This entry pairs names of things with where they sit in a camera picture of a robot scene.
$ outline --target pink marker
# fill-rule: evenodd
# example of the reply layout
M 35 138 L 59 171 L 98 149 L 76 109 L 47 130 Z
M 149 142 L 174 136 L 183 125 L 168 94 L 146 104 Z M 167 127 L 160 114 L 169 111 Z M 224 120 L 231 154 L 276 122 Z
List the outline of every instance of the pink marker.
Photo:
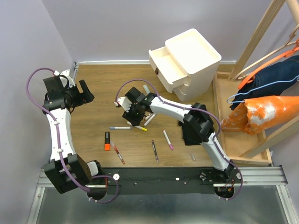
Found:
M 166 141 L 167 141 L 167 143 L 168 143 L 168 145 L 169 145 L 169 148 L 170 148 L 171 150 L 173 150 L 172 144 L 171 144 L 171 142 L 169 141 L 169 138 L 168 138 L 168 136 L 167 136 L 165 130 L 163 130 L 163 134 L 164 134 L 164 136 L 165 136 L 165 138 L 166 138 Z

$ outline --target red marker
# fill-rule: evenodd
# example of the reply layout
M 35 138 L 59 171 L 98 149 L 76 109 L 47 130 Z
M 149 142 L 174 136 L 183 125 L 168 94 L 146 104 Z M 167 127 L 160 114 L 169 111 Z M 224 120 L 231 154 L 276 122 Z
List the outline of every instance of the red marker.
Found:
M 113 144 L 113 142 L 110 142 L 110 144 L 112 145 L 112 147 L 114 148 L 114 150 L 116 151 L 118 157 L 120 158 L 120 160 L 122 161 L 122 164 L 125 165 L 125 161 L 122 159 L 122 156 L 120 154 L 120 152 L 117 150 L 116 146 Z

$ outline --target orange highlighter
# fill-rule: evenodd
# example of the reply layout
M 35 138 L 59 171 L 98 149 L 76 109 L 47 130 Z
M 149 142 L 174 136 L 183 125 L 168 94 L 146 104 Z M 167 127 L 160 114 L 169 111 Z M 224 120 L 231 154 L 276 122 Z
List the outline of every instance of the orange highlighter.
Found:
M 110 132 L 105 132 L 104 150 L 110 151 Z

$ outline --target silver metal floor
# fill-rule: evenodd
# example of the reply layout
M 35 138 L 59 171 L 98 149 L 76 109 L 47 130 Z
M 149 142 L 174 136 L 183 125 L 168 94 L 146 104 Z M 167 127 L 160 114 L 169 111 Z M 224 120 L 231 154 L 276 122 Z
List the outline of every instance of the silver metal floor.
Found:
M 276 186 L 243 187 L 232 201 L 216 195 L 118 196 L 109 204 L 88 201 L 77 189 L 46 189 L 39 224 L 285 224 Z

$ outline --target white cable clip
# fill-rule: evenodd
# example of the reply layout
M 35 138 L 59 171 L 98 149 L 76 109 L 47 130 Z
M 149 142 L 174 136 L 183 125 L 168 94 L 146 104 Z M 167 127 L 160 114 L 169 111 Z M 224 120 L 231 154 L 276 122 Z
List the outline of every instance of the white cable clip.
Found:
M 53 72 L 53 75 L 54 75 L 54 76 L 59 76 L 59 74 L 60 74 L 59 71 L 56 71 L 56 70 L 55 70 L 55 71 Z

